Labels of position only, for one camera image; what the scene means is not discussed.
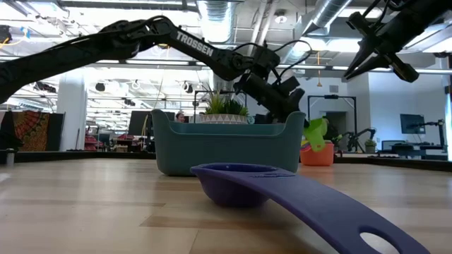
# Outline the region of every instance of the teal basket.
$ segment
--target teal basket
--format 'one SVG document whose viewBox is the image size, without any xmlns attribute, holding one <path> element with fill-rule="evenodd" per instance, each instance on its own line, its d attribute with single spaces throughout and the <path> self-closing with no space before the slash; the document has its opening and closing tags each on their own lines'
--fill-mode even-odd
<svg viewBox="0 0 452 254">
<path fill-rule="evenodd" d="M 305 114 L 284 124 L 210 124 L 169 121 L 153 110 L 158 169 L 169 176 L 193 176 L 190 168 L 213 162 L 263 164 L 298 169 Z"/>
</svg>

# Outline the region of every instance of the tapestry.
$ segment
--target tapestry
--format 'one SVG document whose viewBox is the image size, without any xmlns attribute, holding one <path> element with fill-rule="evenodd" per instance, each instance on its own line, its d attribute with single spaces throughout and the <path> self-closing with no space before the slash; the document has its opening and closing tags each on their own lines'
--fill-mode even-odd
<svg viewBox="0 0 452 254">
<path fill-rule="evenodd" d="M 24 142 L 20 151 L 45 151 L 49 114 L 23 111 L 13 112 L 16 137 Z"/>
</svg>

